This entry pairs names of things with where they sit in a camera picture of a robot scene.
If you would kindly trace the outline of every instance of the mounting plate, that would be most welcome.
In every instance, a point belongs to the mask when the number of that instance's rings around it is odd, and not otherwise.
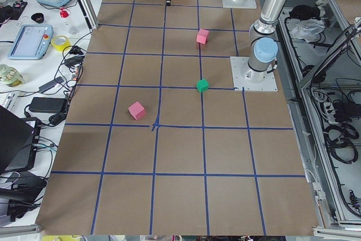
[[[265,79],[260,83],[251,83],[243,75],[241,75],[241,68],[247,63],[249,57],[247,56],[232,56],[231,57],[231,68],[233,85],[235,91],[278,91],[275,76],[273,73],[268,73]]]
[[[256,0],[222,0],[223,8],[257,8]]]

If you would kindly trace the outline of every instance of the black spring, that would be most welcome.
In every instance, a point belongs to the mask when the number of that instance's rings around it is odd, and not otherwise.
[[[361,213],[359,199],[355,196],[353,190],[350,190],[350,201],[351,201],[352,207],[353,207],[357,212]]]

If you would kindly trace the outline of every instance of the black cup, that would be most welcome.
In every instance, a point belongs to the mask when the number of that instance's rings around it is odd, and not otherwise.
[[[44,22],[44,14],[42,14],[41,12],[37,12],[36,14],[32,15],[32,19],[36,23],[41,24]]]

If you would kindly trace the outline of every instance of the glass jar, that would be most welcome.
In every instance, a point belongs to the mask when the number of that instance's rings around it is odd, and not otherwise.
[[[9,87],[16,87],[25,83],[25,80],[15,68],[0,64],[0,82]]]

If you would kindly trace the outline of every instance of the pink box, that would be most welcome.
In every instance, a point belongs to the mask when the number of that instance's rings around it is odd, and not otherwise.
[[[139,102],[132,104],[130,107],[128,107],[128,110],[133,118],[135,118],[137,121],[146,115],[146,109]]]
[[[200,29],[197,35],[197,42],[205,44],[207,42],[209,30]]]

